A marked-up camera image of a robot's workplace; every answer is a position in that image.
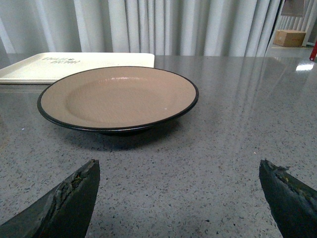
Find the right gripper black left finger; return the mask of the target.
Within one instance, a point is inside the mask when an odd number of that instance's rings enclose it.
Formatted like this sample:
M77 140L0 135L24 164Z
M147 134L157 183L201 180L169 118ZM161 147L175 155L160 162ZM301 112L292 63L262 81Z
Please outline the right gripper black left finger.
M83 238L94 210L100 165L90 160L0 226L2 238Z

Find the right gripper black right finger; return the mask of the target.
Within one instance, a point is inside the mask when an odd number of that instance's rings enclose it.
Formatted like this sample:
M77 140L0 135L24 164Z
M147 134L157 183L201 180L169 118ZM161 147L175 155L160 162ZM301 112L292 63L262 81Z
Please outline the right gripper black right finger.
M268 160L261 160L259 178L271 214L284 238L317 236L317 191Z

